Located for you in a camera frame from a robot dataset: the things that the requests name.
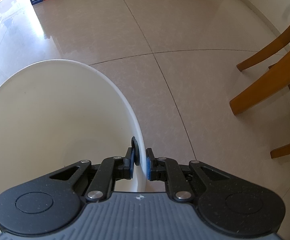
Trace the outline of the white plastic bucket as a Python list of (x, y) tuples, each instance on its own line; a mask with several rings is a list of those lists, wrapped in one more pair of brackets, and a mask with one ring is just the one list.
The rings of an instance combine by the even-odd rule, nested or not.
[(0, 229), (45, 235), (71, 223), (104, 159), (136, 149), (138, 165), (119, 191), (142, 191), (146, 151), (122, 92), (98, 70), (46, 60), (0, 86)]

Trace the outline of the wooden chair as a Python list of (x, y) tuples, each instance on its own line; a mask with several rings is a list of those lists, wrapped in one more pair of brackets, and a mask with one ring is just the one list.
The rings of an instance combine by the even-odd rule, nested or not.
[[(285, 48), (290, 42), (290, 25), (274, 41), (259, 52), (237, 65), (239, 71), (246, 70)], [(230, 108), (234, 115), (241, 114), (254, 107), (283, 88), (290, 89), (290, 51), (248, 88), (230, 101)]]

